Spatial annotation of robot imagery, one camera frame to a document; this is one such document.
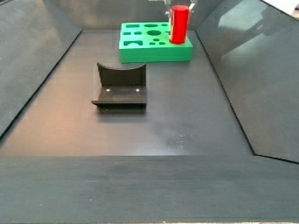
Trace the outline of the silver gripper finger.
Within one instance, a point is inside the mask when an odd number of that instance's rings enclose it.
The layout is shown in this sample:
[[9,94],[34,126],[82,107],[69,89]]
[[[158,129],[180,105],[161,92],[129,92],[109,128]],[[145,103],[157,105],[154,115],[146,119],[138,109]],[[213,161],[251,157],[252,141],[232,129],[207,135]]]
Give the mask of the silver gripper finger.
[[165,7],[165,15],[168,16],[168,18],[170,17],[170,11],[172,11],[172,0],[162,0],[164,3],[164,7]]
[[191,4],[189,4],[189,7],[188,7],[191,14],[193,13],[193,8],[195,8],[196,4],[197,4],[197,0],[191,0]]

